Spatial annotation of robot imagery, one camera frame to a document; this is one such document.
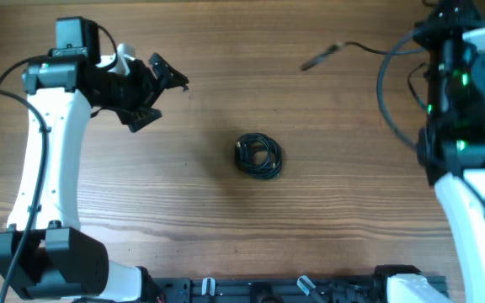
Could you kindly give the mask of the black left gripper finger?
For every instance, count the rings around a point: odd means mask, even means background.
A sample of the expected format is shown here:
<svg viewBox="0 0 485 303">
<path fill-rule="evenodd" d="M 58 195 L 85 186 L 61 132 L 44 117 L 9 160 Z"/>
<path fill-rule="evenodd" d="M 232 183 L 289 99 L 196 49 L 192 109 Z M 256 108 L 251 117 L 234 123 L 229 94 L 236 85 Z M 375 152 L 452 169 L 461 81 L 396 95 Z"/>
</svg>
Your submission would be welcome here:
<svg viewBox="0 0 485 303">
<path fill-rule="evenodd" d="M 162 112 L 159 109 L 153 108 L 138 108 L 136 111 L 122 109 L 118 111 L 121 124 L 127 125 L 132 133 L 136 133 L 162 116 Z"/>
<path fill-rule="evenodd" d="M 189 79 L 169 65 L 158 53 L 152 54 L 149 64 L 160 89 L 182 88 L 184 92 L 189 90 Z"/>
</svg>

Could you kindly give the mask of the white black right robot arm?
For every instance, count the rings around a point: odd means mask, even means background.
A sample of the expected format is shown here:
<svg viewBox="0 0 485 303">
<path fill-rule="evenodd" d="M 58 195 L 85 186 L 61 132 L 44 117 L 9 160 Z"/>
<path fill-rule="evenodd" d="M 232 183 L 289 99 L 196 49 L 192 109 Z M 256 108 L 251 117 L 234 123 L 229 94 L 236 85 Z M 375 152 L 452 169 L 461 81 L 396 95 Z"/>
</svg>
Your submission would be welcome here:
<svg viewBox="0 0 485 303">
<path fill-rule="evenodd" d="M 429 53 L 417 153 L 449 222 L 466 299 L 485 302 L 485 20 L 471 1 L 440 1 L 406 35 Z"/>
</svg>

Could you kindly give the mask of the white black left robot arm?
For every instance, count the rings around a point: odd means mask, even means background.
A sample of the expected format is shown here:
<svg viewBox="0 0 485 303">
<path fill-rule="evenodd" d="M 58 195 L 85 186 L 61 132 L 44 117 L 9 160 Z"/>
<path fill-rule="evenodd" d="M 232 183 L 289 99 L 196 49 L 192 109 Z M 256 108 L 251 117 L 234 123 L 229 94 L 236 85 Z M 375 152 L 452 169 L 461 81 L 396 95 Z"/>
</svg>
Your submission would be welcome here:
<svg viewBox="0 0 485 303">
<path fill-rule="evenodd" d="M 161 117 L 154 108 L 188 78 L 159 54 L 136 59 L 128 45 L 100 52 L 104 28 L 83 17 L 56 21 L 56 46 L 19 62 L 29 130 L 19 194 L 0 232 L 0 298 L 24 300 L 162 302 L 147 270 L 109 259 L 105 245 L 84 234 L 77 181 L 84 132 L 109 110 L 131 132 Z"/>
</svg>

